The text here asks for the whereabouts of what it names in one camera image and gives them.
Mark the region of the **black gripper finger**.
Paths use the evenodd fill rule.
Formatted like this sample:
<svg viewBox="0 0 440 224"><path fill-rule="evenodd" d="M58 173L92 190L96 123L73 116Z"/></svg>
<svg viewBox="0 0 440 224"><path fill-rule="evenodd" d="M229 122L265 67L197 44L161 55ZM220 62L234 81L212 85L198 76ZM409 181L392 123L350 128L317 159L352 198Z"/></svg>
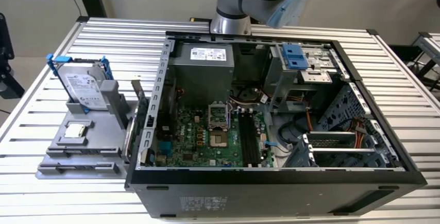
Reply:
<svg viewBox="0 0 440 224"><path fill-rule="evenodd" d="M1 98L17 99L24 95L24 88L9 73L1 72Z"/></svg>

